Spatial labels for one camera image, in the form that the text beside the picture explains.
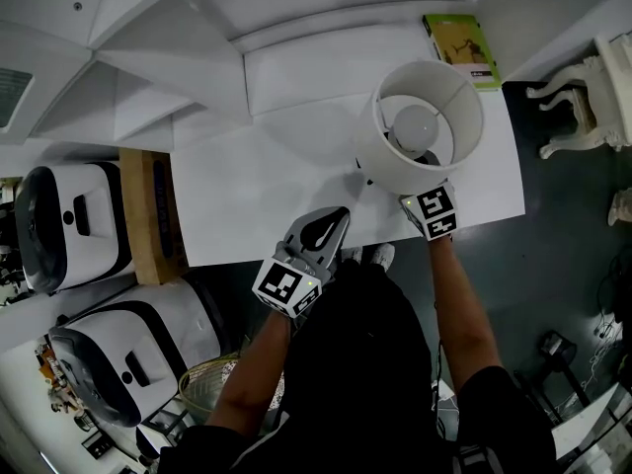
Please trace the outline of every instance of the green book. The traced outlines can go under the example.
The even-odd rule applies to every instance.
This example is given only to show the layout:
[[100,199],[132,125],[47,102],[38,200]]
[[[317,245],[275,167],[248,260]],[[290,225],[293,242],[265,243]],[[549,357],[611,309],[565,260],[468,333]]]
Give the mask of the green book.
[[474,16],[426,14],[424,27],[438,57],[474,83],[478,89],[501,87],[501,76]]

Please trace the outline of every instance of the forearm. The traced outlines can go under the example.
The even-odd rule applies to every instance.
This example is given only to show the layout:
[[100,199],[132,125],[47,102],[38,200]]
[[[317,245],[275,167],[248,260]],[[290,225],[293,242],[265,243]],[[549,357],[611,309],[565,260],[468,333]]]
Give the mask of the forearm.
[[458,393],[480,369],[501,365],[485,310],[448,237],[430,244],[436,316],[443,349]]
[[228,377],[208,425],[226,427],[244,436],[259,431],[275,396],[289,341],[289,320],[272,311]]

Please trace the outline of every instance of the shoe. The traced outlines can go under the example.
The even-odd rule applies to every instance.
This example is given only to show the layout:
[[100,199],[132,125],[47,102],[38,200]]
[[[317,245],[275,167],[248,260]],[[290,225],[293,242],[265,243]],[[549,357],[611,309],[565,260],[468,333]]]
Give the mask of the shoe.
[[344,262],[345,260],[355,260],[359,264],[362,263],[362,247],[347,248],[340,251],[340,258]]
[[380,244],[371,257],[371,263],[381,265],[385,271],[388,271],[394,259],[395,246],[392,244]]

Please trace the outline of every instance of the white desktop surface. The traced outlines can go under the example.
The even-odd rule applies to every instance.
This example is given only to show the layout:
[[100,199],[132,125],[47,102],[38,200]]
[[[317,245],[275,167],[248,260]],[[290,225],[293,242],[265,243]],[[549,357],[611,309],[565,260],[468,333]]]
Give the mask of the white desktop surface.
[[[502,91],[481,93],[483,140],[450,180],[461,226],[524,214],[514,133]],[[396,196],[368,185],[352,135],[368,94],[255,117],[254,124],[172,154],[178,215],[191,266],[271,256],[292,221],[345,205],[346,247],[418,237]]]
[[[318,34],[247,53],[252,126],[219,135],[209,128],[208,137],[171,155],[189,264],[271,256],[295,218],[332,205],[352,213],[346,247],[419,237],[396,196],[366,183],[352,136],[385,74],[433,57],[420,24]],[[503,92],[481,98],[481,144],[450,176],[461,226],[524,214]]]

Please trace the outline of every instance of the person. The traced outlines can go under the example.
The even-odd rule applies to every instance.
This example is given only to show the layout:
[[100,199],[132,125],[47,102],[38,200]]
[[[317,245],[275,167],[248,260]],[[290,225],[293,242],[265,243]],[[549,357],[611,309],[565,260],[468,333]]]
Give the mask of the person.
[[[344,250],[302,327],[271,310],[206,427],[163,448],[171,472],[514,473],[556,469],[552,434],[503,369],[492,328],[449,237],[429,243],[438,330],[458,402],[458,441],[442,439],[421,325],[386,275],[393,246],[363,266]],[[280,424],[257,440],[284,372]]]

